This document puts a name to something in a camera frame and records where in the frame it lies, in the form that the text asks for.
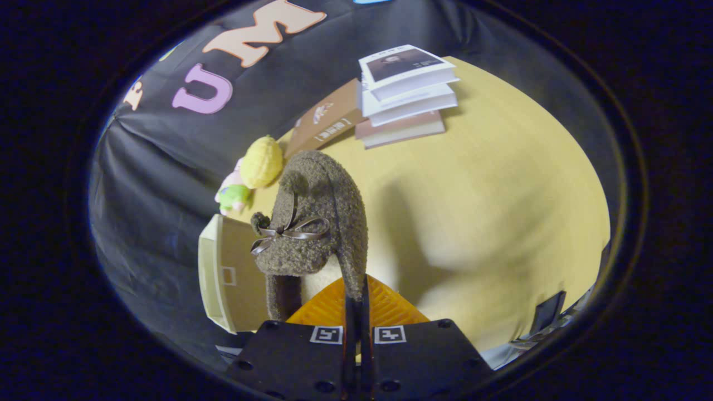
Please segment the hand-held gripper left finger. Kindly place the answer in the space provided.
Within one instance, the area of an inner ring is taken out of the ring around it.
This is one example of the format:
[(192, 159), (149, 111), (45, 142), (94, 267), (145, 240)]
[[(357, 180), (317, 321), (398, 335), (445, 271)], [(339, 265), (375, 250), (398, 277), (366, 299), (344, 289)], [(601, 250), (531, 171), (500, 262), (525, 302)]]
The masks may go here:
[(258, 399), (346, 400), (356, 386), (358, 307), (334, 280), (288, 320), (263, 322), (227, 376)]

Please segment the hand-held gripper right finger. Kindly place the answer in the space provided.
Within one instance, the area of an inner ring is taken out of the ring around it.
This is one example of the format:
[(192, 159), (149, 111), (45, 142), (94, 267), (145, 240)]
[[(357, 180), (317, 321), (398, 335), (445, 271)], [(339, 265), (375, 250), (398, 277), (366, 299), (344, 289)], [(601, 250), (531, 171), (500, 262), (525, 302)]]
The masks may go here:
[(468, 398), (494, 371), (450, 318), (431, 320), (368, 276), (362, 378), (372, 400)]

